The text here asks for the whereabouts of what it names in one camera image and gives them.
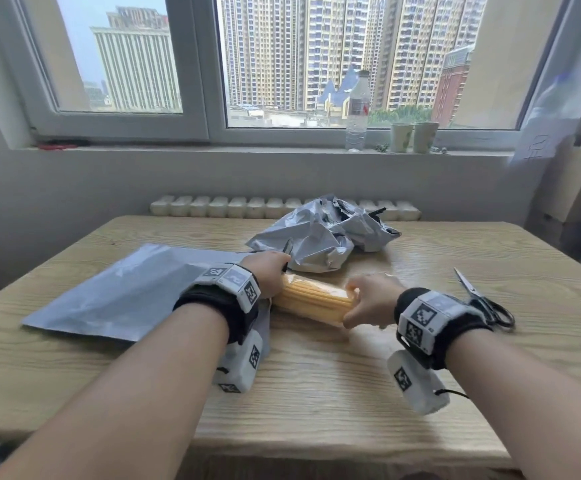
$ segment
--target wooden table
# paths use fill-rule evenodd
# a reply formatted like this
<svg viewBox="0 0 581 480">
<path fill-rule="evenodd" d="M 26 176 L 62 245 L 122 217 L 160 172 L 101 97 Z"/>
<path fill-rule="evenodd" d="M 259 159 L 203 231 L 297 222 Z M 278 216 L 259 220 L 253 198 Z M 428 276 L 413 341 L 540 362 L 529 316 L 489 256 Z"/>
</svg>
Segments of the wooden table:
<svg viewBox="0 0 581 480">
<path fill-rule="evenodd" d="M 38 428 L 123 350 L 108 339 L 44 333 L 19 323 L 144 242 L 244 250 L 271 221 L 120 217 L 0 291 L 0 440 Z M 453 267 L 509 308 L 517 334 L 505 336 L 581 378 L 581 265 L 505 223 L 393 223 L 403 236 L 379 253 L 353 253 L 323 276 L 390 271 L 407 285 L 463 296 Z M 252 456 L 510 467 L 473 404 L 453 398 L 416 416 L 386 369 L 398 348 L 394 327 L 346 333 L 289 315 L 272 320 L 270 357 L 249 394 L 213 390 L 194 445 Z M 442 379 L 456 382 L 447 372 Z"/>
</svg>

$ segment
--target hand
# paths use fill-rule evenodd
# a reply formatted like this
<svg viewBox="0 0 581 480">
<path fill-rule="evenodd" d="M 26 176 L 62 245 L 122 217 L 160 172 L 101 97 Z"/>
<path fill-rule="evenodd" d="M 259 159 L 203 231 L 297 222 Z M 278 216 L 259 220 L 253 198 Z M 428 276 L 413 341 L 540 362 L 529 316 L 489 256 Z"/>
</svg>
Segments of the hand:
<svg viewBox="0 0 581 480">
<path fill-rule="evenodd" d="M 395 323 L 395 306 L 407 288 L 395 276 L 378 273 L 354 276 L 346 283 L 346 289 L 358 290 L 355 307 L 344 315 L 346 328 L 363 323 L 386 328 Z"/>
<path fill-rule="evenodd" d="M 261 298 L 272 298 L 281 291 L 281 269 L 291 260 L 291 256 L 278 251 L 253 253 L 242 259 L 241 266 L 253 273 L 259 282 Z"/>
</svg>

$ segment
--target window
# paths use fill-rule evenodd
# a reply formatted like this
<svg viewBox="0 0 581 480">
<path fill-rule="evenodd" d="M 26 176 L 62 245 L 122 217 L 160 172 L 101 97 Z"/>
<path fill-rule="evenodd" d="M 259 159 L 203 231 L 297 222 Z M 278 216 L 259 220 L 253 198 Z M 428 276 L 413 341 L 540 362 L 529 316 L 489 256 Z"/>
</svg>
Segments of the window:
<svg viewBox="0 0 581 480">
<path fill-rule="evenodd" d="M 449 142 L 510 146 L 575 59 L 553 56 L 557 35 L 581 48 L 581 0 L 400 0 L 391 32 L 389 0 L 253 1 L 0 0 L 0 42 L 40 138 L 322 146 L 343 142 L 359 69 L 369 144 L 430 119 Z"/>
</svg>

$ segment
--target white cup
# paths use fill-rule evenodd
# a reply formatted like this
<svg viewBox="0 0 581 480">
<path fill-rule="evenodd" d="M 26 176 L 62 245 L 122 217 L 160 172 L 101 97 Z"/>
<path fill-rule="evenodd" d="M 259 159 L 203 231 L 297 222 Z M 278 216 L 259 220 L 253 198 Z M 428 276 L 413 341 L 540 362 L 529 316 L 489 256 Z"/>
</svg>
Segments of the white cup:
<svg viewBox="0 0 581 480">
<path fill-rule="evenodd" d="M 430 153 L 435 140 L 435 134 L 439 123 L 415 123 L 415 135 L 413 137 L 413 152 Z"/>
<path fill-rule="evenodd" d="M 408 123 L 391 124 L 391 153 L 406 153 L 413 125 Z"/>
</svg>

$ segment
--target red brick building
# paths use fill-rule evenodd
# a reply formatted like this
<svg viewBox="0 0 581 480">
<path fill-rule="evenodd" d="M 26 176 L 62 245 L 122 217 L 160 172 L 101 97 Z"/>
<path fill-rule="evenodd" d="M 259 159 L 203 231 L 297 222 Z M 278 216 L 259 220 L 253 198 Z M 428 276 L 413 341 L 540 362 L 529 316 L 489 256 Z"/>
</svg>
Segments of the red brick building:
<svg viewBox="0 0 581 480">
<path fill-rule="evenodd" d="M 431 121 L 438 122 L 440 128 L 447 128 L 451 124 L 460 106 L 474 49 L 475 45 L 468 45 L 446 54 L 431 115 Z"/>
</svg>

